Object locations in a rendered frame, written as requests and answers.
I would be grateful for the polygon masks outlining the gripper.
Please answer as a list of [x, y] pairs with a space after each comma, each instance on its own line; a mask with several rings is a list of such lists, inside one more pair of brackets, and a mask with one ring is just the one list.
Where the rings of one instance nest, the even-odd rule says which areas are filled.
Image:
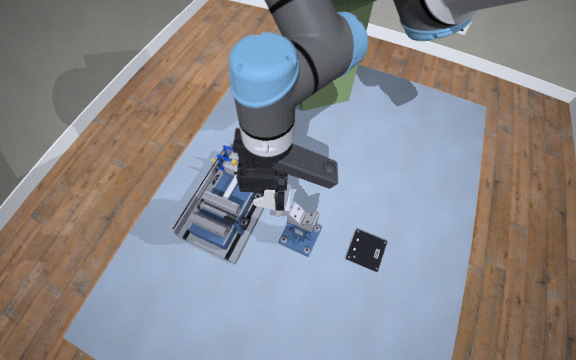
[[284, 212], [288, 174], [274, 170], [272, 163], [286, 157], [291, 150], [292, 144], [279, 155], [264, 157], [253, 154], [241, 142], [240, 128], [235, 128], [232, 149], [233, 153], [238, 154], [239, 158], [236, 179], [240, 192], [263, 193], [264, 190], [264, 196], [254, 199], [253, 204], [257, 207], [272, 209], [276, 212], [276, 217], [280, 217]]

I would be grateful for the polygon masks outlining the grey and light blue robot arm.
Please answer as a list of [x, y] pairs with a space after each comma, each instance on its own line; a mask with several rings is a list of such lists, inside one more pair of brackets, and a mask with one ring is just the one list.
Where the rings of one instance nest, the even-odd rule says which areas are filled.
[[[264, 1], [282, 36], [251, 34], [229, 56], [243, 144], [264, 157], [279, 155], [292, 144], [272, 168], [331, 189], [338, 184], [337, 162], [292, 143], [295, 108], [363, 60], [366, 29], [352, 13], [337, 13], [332, 0]], [[406, 35], [430, 41], [464, 29], [478, 10], [527, 0], [393, 1]]]

